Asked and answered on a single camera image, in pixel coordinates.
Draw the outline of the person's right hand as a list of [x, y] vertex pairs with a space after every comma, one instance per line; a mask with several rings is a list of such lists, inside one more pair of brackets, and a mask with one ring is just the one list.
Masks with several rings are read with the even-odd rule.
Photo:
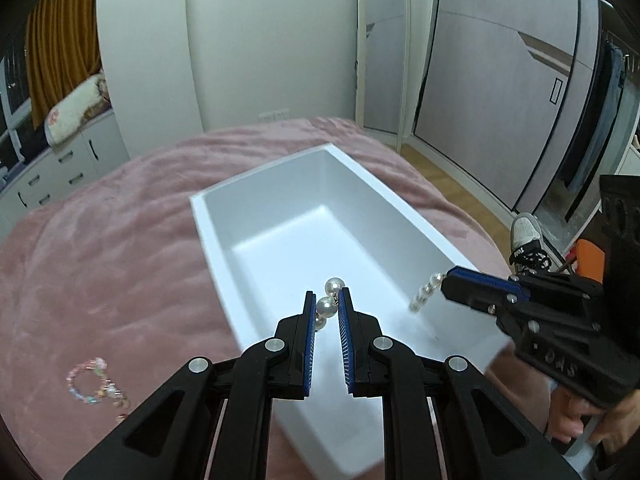
[[634, 390], [614, 408], [602, 411], [563, 387], [553, 390], [548, 419], [550, 437], [563, 443], [577, 439], [584, 433], [582, 418], [586, 416], [599, 419], [588, 441], [601, 443], [605, 452], [614, 454], [620, 451], [639, 429], [639, 391]]

